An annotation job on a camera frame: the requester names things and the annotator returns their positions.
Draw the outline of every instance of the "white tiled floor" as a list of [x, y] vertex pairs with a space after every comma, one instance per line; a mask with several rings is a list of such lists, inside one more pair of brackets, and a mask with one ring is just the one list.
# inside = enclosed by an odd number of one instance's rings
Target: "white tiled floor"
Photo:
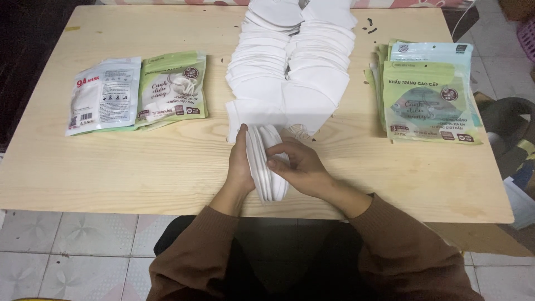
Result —
[[[518, 43], [516, 24], [505, 20], [497, 0], [482, 0], [477, 8], [480, 21], [461, 38], [475, 44], [474, 92], [535, 101], [529, 75], [533, 63]], [[0, 230], [0, 300], [145, 300], [152, 248], [174, 218], [8, 210]], [[267, 283], [277, 289], [288, 285], [288, 275], [304, 271], [330, 226], [325, 221], [243, 219], [236, 236], [261, 279], [285, 276]], [[467, 252], [465, 264], [473, 289], [487, 301], [535, 301], [533, 258]]]

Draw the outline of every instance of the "light wood table top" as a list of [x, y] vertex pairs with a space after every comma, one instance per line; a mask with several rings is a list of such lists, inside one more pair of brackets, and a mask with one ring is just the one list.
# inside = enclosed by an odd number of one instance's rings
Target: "light wood table top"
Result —
[[[225, 81], [246, 7], [79, 6], [37, 84], [0, 165], [0, 208], [68, 212], [197, 214], [223, 184], [231, 145]], [[513, 216], [488, 141], [479, 146], [392, 144], [378, 122], [363, 70], [391, 37], [451, 42], [440, 9], [352, 10], [359, 19], [351, 81], [333, 118], [314, 138], [325, 167], [425, 222], [508, 223]], [[370, 26], [367, 19], [373, 20]], [[150, 132], [65, 137], [74, 76], [110, 57], [148, 58], [204, 49], [210, 117]], [[291, 188], [244, 216], [339, 219], [329, 204]]]

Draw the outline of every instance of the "brown sweater sleeve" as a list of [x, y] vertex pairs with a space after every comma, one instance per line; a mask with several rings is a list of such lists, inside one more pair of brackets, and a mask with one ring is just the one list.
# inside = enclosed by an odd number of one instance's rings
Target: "brown sweater sleeve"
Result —
[[149, 267], [147, 301], [221, 299], [238, 218], [205, 207], [174, 243]]
[[382, 299], [483, 300], [455, 247], [376, 194], [370, 208], [349, 222], [364, 241], [359, 271]]

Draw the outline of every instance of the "pink basket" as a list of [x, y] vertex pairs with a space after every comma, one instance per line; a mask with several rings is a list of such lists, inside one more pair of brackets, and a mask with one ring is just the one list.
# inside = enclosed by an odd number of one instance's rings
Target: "pink basket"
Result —
[[528, 58], [535, 62], [535, 17], [520, 25], [516, 36]]

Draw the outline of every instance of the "woman's right hand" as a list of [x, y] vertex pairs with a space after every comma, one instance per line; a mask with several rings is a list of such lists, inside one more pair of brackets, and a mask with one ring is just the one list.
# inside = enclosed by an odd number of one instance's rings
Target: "woman's right hand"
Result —
[[290, 166], [275, 158], [267, 161], [267, 167], [288, 181], [299, 192], [327, 200], [338, 182], [327, 172], [318, 154], [292, 137], [282, 137], [282, 143], [266, 150], [268, 157], [286, 153]]
[[282, 141], [281, 144], [268, 148], [266, 155], [270, 157], [286, 153], [290, 166], [270, 158], [267, 167], [297, 191], [329, 202], [350, 219], [361, 215], [370, 207], [372, 198], [334, 179], [312, 148], [291, 137], [283, 137]]

